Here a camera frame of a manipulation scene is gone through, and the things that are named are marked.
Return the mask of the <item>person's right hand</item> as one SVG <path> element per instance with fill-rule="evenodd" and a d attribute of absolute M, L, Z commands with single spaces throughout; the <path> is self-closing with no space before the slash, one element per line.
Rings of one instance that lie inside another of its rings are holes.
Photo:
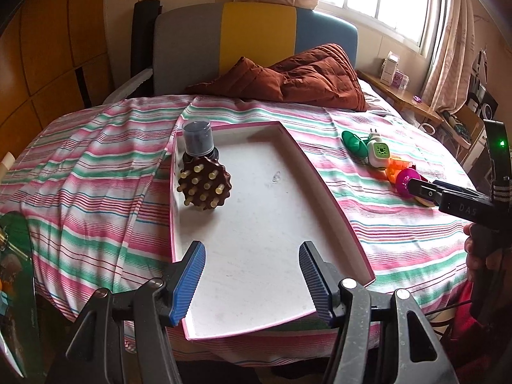
<path fill-rule="evenodd" d="M 470 223 L 463 227 L 463 232 L 468 237 L 464 242 L 464 250 L 466 251 L 467 277 L 471 283 L 476 281 L 476 274 L 483 267 L 498 271 L 502 269 L 505 273 L 504 284 L 509 287 L 511 285 L 511 248 L 498 250 L 493 252 L 486 258 L 480 258 L 476 254 L 476 241 L 470 232 L 474 224 Z"/>

